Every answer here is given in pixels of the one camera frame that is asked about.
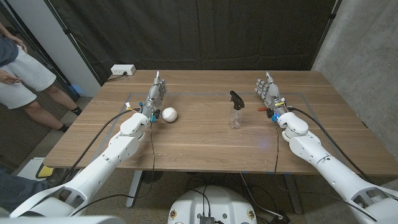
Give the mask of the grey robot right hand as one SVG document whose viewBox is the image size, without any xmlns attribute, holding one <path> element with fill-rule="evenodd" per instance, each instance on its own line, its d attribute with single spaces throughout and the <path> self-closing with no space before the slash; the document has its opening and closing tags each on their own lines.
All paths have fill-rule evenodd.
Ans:
<svg viewBox="0 0 398 224">
<path fill-rule="evenodd" d="M 269 71 L 266 72 L 266 80 L 257 80 L 255 92 L 263 99 L 267 116 L 273 121 L 277 121 L 281 115 L 288 112 L 285 98 L 280 94 Z"/>
</svg>

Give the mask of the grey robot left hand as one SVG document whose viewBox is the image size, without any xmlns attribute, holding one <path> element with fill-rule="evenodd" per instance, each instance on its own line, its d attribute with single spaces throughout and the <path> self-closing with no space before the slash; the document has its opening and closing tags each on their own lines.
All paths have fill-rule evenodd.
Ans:
<svg viewBox="0 0 398 224">
<path fill-rule="evenodd" d="M 151 86 L 141 110 L 141 113 L 151 122 L 159 116 L 157 110 L 160 110 L 166 92 L 166 82 L 164 79 L 160 79 L 160 72 L 156 71 L 154 84 Z"/>
</svg>

